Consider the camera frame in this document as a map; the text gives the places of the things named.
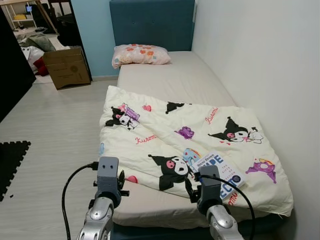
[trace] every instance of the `black foam mat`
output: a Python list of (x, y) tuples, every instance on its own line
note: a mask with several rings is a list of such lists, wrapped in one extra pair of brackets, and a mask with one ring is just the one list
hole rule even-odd
[(17, 173), (17, 167), (29, 149), (31, 142), (17, 141), (0, 143), (0, 202)]

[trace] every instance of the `pillow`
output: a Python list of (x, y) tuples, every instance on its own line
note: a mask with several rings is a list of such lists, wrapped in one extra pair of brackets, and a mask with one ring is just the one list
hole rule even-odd
[(117, 69), (123, 64), (162, 65), (170, 62), (168, 51), (160, 46), (129, 44), (114, 48), (112, 66)]

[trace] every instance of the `teal headboard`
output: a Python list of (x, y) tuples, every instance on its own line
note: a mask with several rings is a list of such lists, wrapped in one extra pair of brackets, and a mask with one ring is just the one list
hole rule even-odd
[(111, 0), (115, 44), (191, 51), (195, 0)]

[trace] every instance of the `kuromi print blanket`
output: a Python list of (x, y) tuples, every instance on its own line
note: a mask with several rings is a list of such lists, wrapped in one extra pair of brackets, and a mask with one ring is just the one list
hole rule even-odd
[[(100, 127), (100, 155), (119, 158), (129, 181), (188, 197), (186, 180), (199, 184), (190, 166), (215, 151), (244, 176), (240, 188), (254, 209), (291, 214), (288, 178), (249, 109), (165, 102), (109, 86)], [(248, 208), (236, 192), (223, 202)]]

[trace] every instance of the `black furniture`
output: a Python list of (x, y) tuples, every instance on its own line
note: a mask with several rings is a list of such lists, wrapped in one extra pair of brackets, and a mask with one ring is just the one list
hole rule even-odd
[[(33, 19), (35, 21), (35, 24), (38, 27), (44, 27), (47, 28), (47, 30), (44, 32), (44, 34), (54, 34), (55, 31), (53, 30), (53, 28), (50, 26), (50, 24), (48, 24), (48, 20), (46, 20), (43, 16), (43, 14), (41, 13), (41, 10), (39, 9), (39, 7), (36, 4), (30, 4), (31, 9), (32, 9), (32, 16)], [(43, 9), (46, 11), (46, 13), (48, 14), (49, 18), (52, 19), (52, 15), (50, 13), (50, 9), (48, 4), (46, 3), (42, 3)]]
[(63, 46), (81, 46), (81, 37), (72, 13), (56, 18), (58, 40)]
[(0, 9), (0, 122), (32, 86), (36, 77), (15, 38), (4, 12)]

